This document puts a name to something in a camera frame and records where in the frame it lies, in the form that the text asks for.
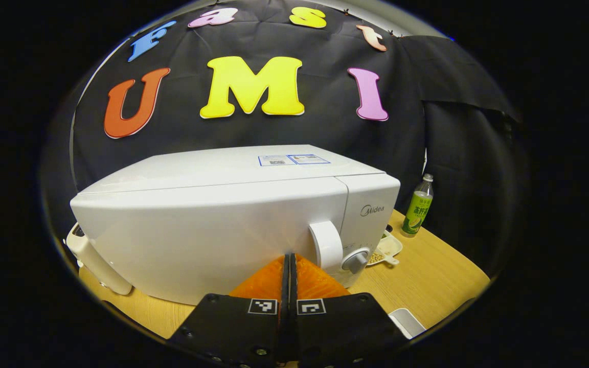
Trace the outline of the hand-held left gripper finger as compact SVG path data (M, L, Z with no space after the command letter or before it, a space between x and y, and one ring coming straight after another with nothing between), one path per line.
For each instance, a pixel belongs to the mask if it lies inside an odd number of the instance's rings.
M395 367L407 339L372 294L299 298L294 254L289 262L289 319L299 367Z
M279 367L291 357L291 256L283 257L276 298L209 293L168 344L219 367Z

